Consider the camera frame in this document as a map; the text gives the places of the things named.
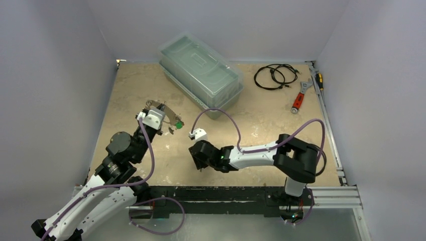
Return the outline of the steel perforated key plate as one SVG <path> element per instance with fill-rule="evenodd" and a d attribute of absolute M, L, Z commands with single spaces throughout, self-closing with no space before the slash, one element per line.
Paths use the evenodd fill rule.
<path fill-rule="evenodd" d="M 153 107 L 165 112 L 166 119 L 163 122 L 169 124 L 170 126 L 174 126 L 177 122 L 182 121 L 181 116 L 176 114 L 165 103 L 162 103 L 162 102 L 157 101 L 157 100 L 146 101 L 145 108 L 152 109 Z"/>

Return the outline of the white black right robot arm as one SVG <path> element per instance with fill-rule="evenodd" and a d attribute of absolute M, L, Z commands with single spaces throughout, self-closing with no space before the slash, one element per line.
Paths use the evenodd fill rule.
<path fill-rule="evenodd" d="M 211 167 L 222 173 L 248 167 L 274 166 L 287 176 L 282 198 L 295 204 L 302 197 L 307 184 L 315 182 L 319 150 L 313 145 L 290 135 L 280 134 L 275 142 L 264 145 L 216 148 L 207 140 L 198 140 L 188 148 L 198 170 Z"/>

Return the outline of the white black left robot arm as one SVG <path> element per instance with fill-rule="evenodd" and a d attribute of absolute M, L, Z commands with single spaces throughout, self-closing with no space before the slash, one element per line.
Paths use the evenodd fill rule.
<path fill-rule="evenodd" d="M 166 116 L 164 104 L 144 109 L 137 116 L 133 135 L 115 133 L 106 147 L 107 156 L 83 188 L 56 214 L 37 219 L 31 228 L 41 240 L 83 240 L 125 207 L 149 201 L 149 186 L 134 176 L 155 135 L 161 134 Z"/>

